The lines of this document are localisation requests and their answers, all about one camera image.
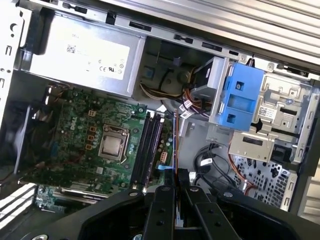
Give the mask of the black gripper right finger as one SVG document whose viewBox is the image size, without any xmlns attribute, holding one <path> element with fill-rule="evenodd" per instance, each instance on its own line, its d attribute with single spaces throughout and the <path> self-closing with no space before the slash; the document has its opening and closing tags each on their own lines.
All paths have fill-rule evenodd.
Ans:
<svg viewBox="0 0 320 240">
<path fill-rule="evenodd" d="M 181 196 L 190 207 L 206 240 L 306 240 L 302 218 L 251 197 L 227 191 L 211 200 L 189 183 L 187 169 L 179 169 Z"/>
</svg>

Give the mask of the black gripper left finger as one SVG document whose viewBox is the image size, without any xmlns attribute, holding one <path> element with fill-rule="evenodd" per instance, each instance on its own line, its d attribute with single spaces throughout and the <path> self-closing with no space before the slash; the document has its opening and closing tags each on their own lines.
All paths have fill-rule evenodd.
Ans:
<svg viewBox="0 0 320 240">
<path fill-rule="evenodd" d="M 175 228 L 175 178 L 165 171 L 165 185 L 154 193 L 129 189 L 52 223 L 25 240 L 171 240 Z"/>
</svg>

